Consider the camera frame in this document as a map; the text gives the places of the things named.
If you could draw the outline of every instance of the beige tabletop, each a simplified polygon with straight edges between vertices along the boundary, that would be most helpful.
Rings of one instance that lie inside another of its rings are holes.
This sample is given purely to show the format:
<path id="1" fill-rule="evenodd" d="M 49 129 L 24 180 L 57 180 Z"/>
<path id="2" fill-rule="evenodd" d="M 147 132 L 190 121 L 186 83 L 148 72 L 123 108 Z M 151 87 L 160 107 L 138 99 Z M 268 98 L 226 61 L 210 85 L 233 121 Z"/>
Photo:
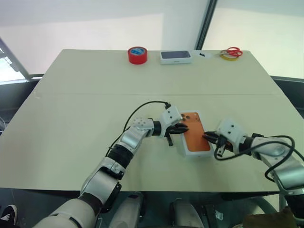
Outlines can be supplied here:
<path id="1" fill-rule="evenodd" d="M 63 50 L 0 137 L 0 187 L 79 190 L 130 113 L 150 100 L 200 111 L 208 131 L 231 117 L 248 134 L 290 135 L 303 153 L 303 119 L 251 53 L 238 61 L 209 53 L 191 64 L 160 65 L 151 51 L 136 66 L 126 51 Z M 151 104 L 136 116 L 157 118 L 163 110 Z M 261 161 L 189 160 L 179 136 L 173 139 L 173 147 L 159 137 L 143 141 L 123 190 L 277 190 Z"/>

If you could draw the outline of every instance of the white wall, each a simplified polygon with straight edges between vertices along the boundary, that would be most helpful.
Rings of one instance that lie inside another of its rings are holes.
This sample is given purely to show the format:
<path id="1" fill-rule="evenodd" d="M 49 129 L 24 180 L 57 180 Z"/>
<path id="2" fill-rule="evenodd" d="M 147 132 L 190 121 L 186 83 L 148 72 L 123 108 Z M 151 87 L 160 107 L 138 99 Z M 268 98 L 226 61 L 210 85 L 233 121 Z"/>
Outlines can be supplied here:
<path id="1" fill-rule="evenodd" d="M 0 0 L 0 36 L 30 74 L 62 49 L 194 49 L 208 0 Z"/>
<path id="2" fill-rule="evenodd" d="M 304 78 L 304 0 L 218 0 L 203 49 L 231 46 L 270 75 Z"/>

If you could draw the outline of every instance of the floor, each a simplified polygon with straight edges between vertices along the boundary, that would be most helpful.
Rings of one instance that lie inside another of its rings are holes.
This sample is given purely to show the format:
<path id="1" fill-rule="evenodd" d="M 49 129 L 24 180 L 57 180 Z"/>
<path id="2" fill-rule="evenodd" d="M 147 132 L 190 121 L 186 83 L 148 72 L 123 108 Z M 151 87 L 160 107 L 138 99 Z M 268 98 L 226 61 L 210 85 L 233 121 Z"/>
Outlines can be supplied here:
<path id="1" fill-rule="evenodd" d="M 129 194 L 129 192 L 121 192 L 119 194 L 112 210 L 100 215 L 96 224 L 97 228 L 108 228 L 116 209 Z M 148 192 L 146 198 L 147 211 L 139 224 L 139 228 L 169 225 L 169 204 L 176 198 L 191 202 L 201 215 L 205 227 L 208 227 L 208 225 L 206 217 L 203 216 L 202 205 L 210 204 L 212 201 L 215 202 L 215 209 L 224 215 L 223 221 L 218 220 L 220 228 L 230 228 L 241 223 L 246 214 L 263 213 L 253 203 L 252 199 L 222 202 L 218 193 Z M 6 205 L 15 204 L 18 208 L 18 225 L 21 228 L 31 228 L 67 200 L 69 199 L 65 197 L 52 196 L 45 193 L 0 188 L 0 213 L 2 213 Z"/>

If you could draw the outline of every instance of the white table surface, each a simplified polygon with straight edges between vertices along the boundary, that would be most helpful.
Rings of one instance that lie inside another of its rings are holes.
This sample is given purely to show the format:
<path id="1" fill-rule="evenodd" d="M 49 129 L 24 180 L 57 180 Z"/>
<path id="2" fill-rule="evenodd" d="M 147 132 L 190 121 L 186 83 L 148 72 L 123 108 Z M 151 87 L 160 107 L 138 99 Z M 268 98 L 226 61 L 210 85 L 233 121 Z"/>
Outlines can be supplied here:
<path id="1" fill-rule="evenodd" d="M 160 65 L 159 52 L 151 51 L 136 66 L 125 51 L 62 51 L 0 137 L 0 187 L 79 190 L 130 113 L 150 100 L 199 110 L 207 131 L 231 117 L 249 134 L 290 135 L 303 153 L 303 119 L 251 53 L 238 61 L 210 53 L 173 66 Z M 157 118 L 163 110 L 151 104 L 136 116 Z M 179 136 L 173 139 L 173 147 L 166 139 L 145 139 L 122 190 L 277 190 L 261 161 L 189 160 Z"/>

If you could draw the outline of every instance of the sneaker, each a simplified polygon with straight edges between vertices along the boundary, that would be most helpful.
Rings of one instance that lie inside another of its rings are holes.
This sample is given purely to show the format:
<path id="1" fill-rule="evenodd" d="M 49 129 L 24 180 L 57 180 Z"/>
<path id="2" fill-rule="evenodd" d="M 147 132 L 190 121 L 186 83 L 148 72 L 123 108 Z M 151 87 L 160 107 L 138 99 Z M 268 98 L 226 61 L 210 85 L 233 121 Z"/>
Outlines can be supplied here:
<path id="1" fill-rule="evenodd" d="M 0 219 L 15 225 L 17 221 L 17 207 L 15 205 L 8 205 L 4 209 Z"/>

